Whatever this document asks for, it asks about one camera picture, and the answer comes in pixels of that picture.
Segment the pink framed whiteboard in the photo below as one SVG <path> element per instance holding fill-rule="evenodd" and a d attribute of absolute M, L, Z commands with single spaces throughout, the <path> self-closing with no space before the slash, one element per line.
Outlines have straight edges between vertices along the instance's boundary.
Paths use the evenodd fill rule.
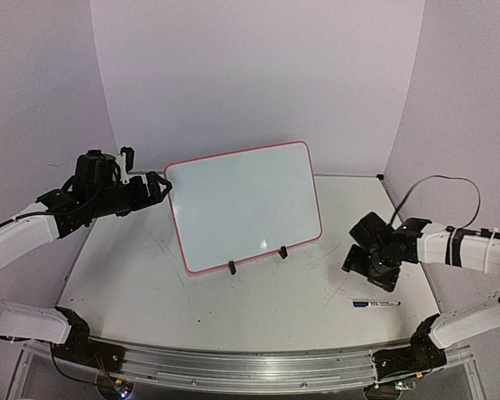
<path fill-rule="evenodd" d="M 237 266 L 318 240 L 322 217 L 309 146 L 285 142 L 175 162 L 164 169 L 183 266 Z"/>

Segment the white marker pen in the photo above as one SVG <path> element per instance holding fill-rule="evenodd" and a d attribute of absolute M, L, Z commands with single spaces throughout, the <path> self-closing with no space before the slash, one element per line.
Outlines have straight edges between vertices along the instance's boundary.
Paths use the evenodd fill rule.
<path fill-rule="evenodd" d="M 360 301 L 360 302 L 370 302 L 370 306 L 365 308 L 398 307 L 401 305 L 399 301 Z"/>

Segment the blue marker cap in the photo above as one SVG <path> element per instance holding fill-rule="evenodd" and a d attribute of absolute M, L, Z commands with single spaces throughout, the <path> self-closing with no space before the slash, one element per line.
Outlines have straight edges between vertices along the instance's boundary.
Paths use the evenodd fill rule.
<path fill-rule="evenodd" d="M 352 305 L 355 308 L 368 308 L 370 306 L 370 302 L 353 301 Z"/>

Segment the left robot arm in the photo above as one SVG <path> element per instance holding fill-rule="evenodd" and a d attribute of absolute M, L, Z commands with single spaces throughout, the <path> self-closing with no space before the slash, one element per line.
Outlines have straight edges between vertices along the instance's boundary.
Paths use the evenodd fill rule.
<path fill-rule="evenodd" d="M 89 150 L 74 174 L 58 189 L 38 197 L 0 223 L 0 271 L 36 248 L 64 239 L 101 217 L 126 217 L 162 203 L 173 185 L 157 172 L 133 176 L 135 152 L 117 156 Z M 37 308 L 0 300 L 0 339 L 50 343 L 60 358 L 86 364 L 100 354 L 90 327 L 73 310 Z"/>

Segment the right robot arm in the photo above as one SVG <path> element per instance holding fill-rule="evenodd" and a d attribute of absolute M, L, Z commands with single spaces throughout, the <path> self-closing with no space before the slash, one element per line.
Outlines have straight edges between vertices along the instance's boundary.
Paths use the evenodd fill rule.
<path fill-rule="evenodd" d="M 354 244 L 342 265 L 384 291 L 392 292 L 403 263 L 444 264 L 500 278 L 500 232 L 444 226 L 409 218 L 394 228 L 375 212 L 349 232 Z M 385 348 L 372 355 L 377 380 L 431 372 L 446 365 L 453 344 L 500 328 L 500 294 L 462 312 L 435 314 L 417 327 L 406 347 Z"/>

